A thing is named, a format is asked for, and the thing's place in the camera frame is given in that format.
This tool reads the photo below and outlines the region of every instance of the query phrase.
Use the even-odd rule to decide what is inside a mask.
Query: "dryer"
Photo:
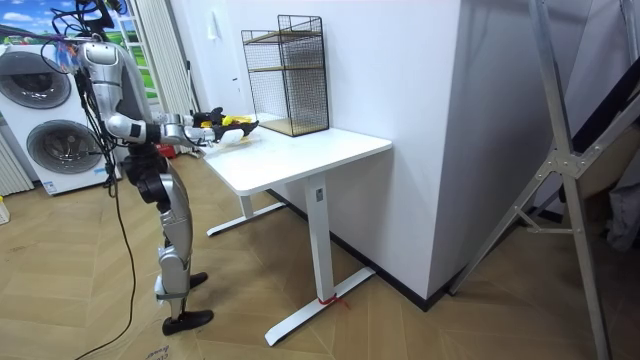
[[[107,179],[75,80],[61,73],[54,51],[51,45],[0,49],[0,113],[49,195]]]

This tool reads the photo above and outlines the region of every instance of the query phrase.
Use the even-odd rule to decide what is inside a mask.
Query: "yellow object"
[[[250,123],[251,122],[251,116],[240,116],[240,115],[232,116],[232,115],[227,115],[227,116],[222,118],[222,126],[231,125],[233,122]]]
[[[2,196],[0,196],[0,225],[8,223],[9,219],[9,210],[7,210],[7,207],[2,202]]]

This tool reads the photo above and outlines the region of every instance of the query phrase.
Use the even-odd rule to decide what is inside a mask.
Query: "washer door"
[[[86,172],[102,157],[93,132],[69,120],[36,126],[27,138],[27,150],[38,165],[59,174]]]
[[[60,106],[71,94],[71,82],[66,74],[52,68],[62,72],[53,61],[40,55],[25,51],[5,53],[0,56],[0,92],[33,109]]]

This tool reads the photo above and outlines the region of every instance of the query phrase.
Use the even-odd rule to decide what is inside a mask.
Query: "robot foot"
[[[209,275],[207,275],[207,273],[205,273],[205,272],[193,274],[189,278],[189,286],[191,287],[191,289],[193,289],[194,287],[196,287],[196,286],[202,284],[203,282],[207,281],[208,278],[209,278]]]
[[[166,318],[162,324],[162,333],[165,336],[173,335],[184,330],[191,330],[207,324],[213,319],[213,311],[185,311],[180,315],[178,321],[171,321]]]

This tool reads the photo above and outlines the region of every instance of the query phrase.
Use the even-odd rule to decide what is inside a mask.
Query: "desk leg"
[[[264,337],[269,346],[273,346],[324,308],[333,304],[336,298],[344,296],[349,290],[375,274],[375,271],[366,267],[334,287],[324,173],[305,179],[305,197],[318,298],[267,331]]]
[[[237,219],[226,222],[222,225],[212,227],[211,229],[207,230],[207,236],[217,235],[225,230],[229,230],[233,227],[241,225],[251,220],[254,217],[264,215],[268,212],[271,212],[273,210],[286,206],[284,203],[278,202],[254,212],[253,206],[251,205],[251,198],[249,196],[239,196],[239,199],[240,199],[240,207],[242,208],[242,216]]]
[[[313,271],[316,276],[318,299],[329,300],[335,295],[333,268],[331,262],[331,241],[329,239],[329,214],[327,212],[327,189],[324,173],[305,179],[305,198],[309,216],[309,235]]]

